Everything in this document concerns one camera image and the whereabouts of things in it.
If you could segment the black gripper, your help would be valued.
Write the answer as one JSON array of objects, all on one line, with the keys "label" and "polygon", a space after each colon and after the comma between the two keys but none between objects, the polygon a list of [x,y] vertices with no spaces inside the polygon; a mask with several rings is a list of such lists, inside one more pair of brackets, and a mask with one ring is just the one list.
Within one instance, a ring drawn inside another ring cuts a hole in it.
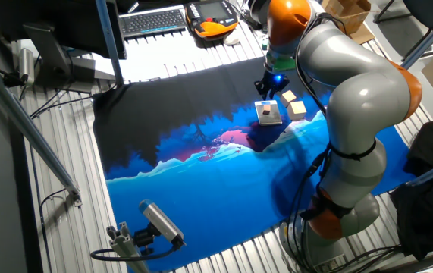
[{"label": "black gripper", "polygon": [[266,100],[268,91],[270,91],[269,98],[273,99],[276,92],[284,89],[289,82],[290,80],[285,74],[272,74],[265,71],[262,80],[256,81],[254,85],[262,100]]}]

